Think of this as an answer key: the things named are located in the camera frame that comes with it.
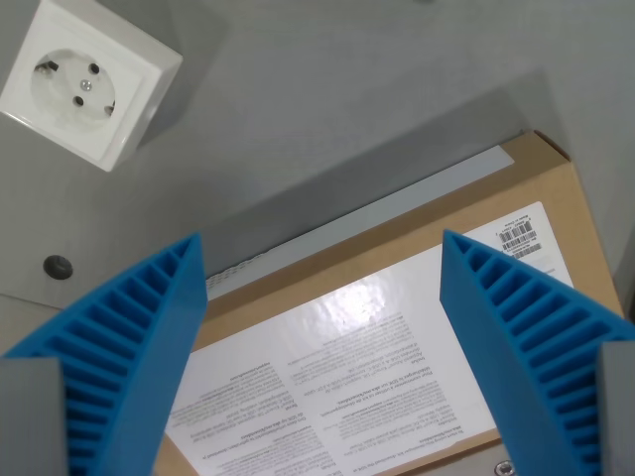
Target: screw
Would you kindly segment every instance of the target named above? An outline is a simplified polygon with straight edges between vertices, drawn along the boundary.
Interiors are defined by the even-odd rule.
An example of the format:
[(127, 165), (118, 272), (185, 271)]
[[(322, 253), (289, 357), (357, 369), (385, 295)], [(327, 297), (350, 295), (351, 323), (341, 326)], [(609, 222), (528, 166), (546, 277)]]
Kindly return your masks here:
[(494, 474), (496, 476), (515, 476), (516, 470), (514, 469), (514, 465), (512, 462), (507, 459), (505, 461), (501, 461), (494, 468)]

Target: brown cardboard box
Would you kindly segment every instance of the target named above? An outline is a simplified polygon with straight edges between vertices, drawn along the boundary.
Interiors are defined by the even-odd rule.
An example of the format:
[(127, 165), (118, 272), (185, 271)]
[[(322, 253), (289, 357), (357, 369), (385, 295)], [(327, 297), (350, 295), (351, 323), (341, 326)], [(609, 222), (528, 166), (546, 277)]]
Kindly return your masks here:
[[(539, 133), (503, 145), (510, 167), (209, 303), (194, 350), (428, 250), (449, 228), (463, 233), (536, 201), (547, 211), (576, 289), (622, 313), (573, 164)], [(488, 431), (390, 474), (420, 468), (498, 439)], [(168, 439), (156, 476), (195, 475)]]

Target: gray surface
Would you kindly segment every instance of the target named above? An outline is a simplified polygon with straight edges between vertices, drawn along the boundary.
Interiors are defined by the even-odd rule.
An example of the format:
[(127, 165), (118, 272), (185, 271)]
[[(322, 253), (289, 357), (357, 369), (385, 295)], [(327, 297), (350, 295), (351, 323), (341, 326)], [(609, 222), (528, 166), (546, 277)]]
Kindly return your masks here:
[(606, 342), (597, 366), (602, 475), (635, 474), (635, 342)]
[(68, 474), (57, 359), (0, 359), (0, 422), (2, 474)]
[[(624, 301), (629, 0), (103, 0), (185, 56), (111, 175), (0, 118), (0, 294), (61, 306), (196, 229), (211, 274), (538, 128), (575, 157)], [(3, 3), (0, 79), (36, 0)], [(68, 282), (42, 273), (49, 254)]]
[(0, 296), (0, 356), (57, 313), (53, 307)]

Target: socket holes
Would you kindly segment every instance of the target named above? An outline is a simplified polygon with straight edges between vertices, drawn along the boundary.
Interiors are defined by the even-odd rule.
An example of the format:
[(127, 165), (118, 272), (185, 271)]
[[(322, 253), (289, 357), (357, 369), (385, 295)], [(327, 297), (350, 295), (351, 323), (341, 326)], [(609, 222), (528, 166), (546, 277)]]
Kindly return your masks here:
[(51, 255), (44, 260), (44, 271), (54, 280), (67, 280), (72, 276), (72, 264), (64, 256)]
[(115, 87), (97, 58), (79, 50), (56, 50), (34, 62), (33, 68), (31, 94), (43, 120), (79, 133), (94, 132), (108, 124)]

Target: white power socket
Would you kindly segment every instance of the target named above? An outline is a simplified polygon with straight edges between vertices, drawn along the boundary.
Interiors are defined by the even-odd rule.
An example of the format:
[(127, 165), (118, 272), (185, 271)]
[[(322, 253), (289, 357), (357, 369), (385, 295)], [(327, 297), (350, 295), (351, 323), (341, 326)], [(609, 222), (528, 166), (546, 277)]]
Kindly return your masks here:
[(42, 0), (0, 111), (111, 171), (137, 149), (182, 60), (94, 0)]

